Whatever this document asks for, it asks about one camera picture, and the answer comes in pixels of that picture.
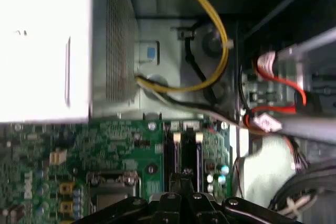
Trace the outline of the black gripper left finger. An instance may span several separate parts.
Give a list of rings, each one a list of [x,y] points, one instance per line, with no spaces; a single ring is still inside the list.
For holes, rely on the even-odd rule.
[[[128,197],[76,223],[180,223],[182,209],[182,175],[173,173],[170,190],[153,195],[150,202],[138,196]]]

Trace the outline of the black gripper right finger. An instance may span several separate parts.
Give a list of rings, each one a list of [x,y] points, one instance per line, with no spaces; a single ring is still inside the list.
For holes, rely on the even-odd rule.
[[[242,198],[230,197],[221,204],[210,200],[210,194],[195,192],[193,180],[196,179],[193,170],[186,168],[187,188],[185,206],[188,207],[187,217],[194,223],[298,223],[272,210],[261,207]]]

